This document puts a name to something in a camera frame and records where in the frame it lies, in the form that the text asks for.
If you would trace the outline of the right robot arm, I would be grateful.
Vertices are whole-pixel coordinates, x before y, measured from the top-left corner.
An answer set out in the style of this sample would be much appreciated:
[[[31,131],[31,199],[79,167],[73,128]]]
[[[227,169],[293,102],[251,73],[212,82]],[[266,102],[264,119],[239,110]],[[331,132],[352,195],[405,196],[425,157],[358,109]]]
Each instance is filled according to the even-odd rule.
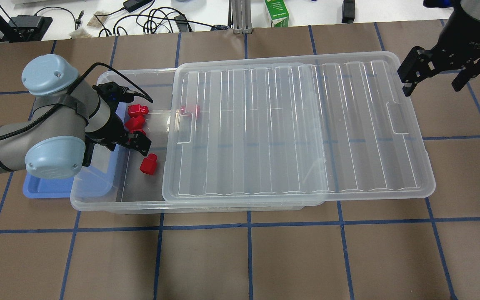
[[[409,97],[417,85],[444,71],[456,70],[455,91],[480,75],[480,0],[452,0],[453,12],[436,44],[429,50],[414,46],[398,68]]]

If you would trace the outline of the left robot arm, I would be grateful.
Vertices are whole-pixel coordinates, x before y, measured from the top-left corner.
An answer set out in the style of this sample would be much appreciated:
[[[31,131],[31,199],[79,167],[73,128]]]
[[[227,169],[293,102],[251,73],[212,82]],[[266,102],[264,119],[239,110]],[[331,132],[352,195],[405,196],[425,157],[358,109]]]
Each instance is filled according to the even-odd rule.
[[[97,85],[85,78],[96,62],[80,74],[64,57],[35,57],[21,75],[34,96],[30,121],[0,126],[0,174],[26,170],[43,179],[66,179],[92,162],[95,146],[114,151],[117,146],[148,155],[151,141],[130,132],[116,114],[120,103],[152,97],[124,74],[109,67],[128,87],[115,82]]]

